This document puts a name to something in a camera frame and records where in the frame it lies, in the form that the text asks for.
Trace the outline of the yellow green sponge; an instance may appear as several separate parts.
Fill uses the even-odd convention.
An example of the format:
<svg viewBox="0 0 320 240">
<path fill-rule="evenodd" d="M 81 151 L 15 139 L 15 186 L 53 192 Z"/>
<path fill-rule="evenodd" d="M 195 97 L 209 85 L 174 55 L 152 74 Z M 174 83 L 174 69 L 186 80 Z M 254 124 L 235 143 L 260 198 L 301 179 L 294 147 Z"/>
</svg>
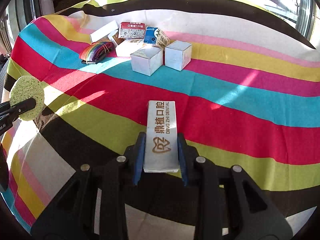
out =
<svg viewBox="0 0 320 240">
<path fill-rule="evenodd" d="M 44 90 L 41 82 L 33 76 L 25 75 L 14 83 L 9 94 L 10 105 L 13 106 L 29 98 L 36 100 L 36 106 L 31 111 L 19 115 L 23 121 L 34 120 L 44 107 Z"/>
</svg>

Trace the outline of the long orange white box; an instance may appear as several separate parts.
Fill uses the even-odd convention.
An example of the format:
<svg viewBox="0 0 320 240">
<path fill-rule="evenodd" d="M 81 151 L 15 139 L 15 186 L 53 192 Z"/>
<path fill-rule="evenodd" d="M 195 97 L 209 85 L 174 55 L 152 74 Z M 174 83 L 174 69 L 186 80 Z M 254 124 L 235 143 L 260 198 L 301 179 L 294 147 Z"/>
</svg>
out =
<svg viewBox="0 0 320 240">
<path fill-rule="evenodd" d="M 179 170 L 174 101 L 150 100 L 148 103 L 143 168 L 147 173 L 176 173 Z"/>
</svg>

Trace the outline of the blue white carton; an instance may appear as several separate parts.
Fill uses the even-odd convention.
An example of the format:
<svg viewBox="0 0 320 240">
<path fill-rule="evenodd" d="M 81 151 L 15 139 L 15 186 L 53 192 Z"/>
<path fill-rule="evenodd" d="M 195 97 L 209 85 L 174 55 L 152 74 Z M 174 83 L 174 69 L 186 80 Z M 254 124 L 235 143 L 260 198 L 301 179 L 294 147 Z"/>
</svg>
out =
<svg viewBox="0 0 320 240">
<path fill-rule="evenodd" d="M 161 29 L 156 27 L 147 27 L 144 35 L 144 43 L 159 48 L 165 48 L 170 44 L 170 39 Z"/>
</svg>

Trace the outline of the small white cube box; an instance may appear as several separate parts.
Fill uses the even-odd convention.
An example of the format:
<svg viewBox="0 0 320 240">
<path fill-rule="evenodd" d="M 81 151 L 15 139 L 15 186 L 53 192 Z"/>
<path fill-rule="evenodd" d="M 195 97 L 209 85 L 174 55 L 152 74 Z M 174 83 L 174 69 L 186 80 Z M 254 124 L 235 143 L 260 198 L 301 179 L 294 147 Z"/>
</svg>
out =
<svg viewBox="0 0 320 240">
<path fill-rule="evenodd" d="M 165 66 L 182 71 L 191 61 L 192 44 L 183 41 L 174 41 L 165 47 Z"/>
</svg>

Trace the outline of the striped multicolour blanket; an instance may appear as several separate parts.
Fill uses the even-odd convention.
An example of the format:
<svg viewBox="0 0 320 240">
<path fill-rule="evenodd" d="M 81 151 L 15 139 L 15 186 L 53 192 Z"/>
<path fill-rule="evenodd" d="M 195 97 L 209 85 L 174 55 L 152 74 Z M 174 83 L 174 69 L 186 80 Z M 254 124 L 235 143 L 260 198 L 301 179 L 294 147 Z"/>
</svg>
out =
<svg viewBox="0 0 320 240">
<path fill-rule="evenodd" d="M 87 66 L 90 35 L 112 21 L 158 27 L 193 46 L 182 71 L 134 72 L 116 53 Z M 18 35 L 2 99 L 24 75 L 44 108 L 1 142 L 1 200 L 28 236 L 81 165 L 100 166 L 146 130 L 148 103 L 174 101 L 177 130 L 216 165 L 242 166 L 295 229 L 319 239 L 319 48 L 245 0 L 88 0 L 39 17 Z"/>
</svg>

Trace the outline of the red white box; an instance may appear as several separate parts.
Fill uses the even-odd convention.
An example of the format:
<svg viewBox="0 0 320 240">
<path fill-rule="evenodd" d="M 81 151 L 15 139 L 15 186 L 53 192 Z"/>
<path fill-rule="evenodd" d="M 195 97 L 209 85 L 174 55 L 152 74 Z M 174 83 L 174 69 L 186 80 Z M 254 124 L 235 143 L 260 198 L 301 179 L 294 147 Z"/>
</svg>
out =
<svg viewBox="0 0 320 240">
<path fill-rule="evenodd" d="M 145 24 L 138 22 L 121 22 L 118 37 L 122 39 L 141 39 L 145 35 Z"/>
</svg>

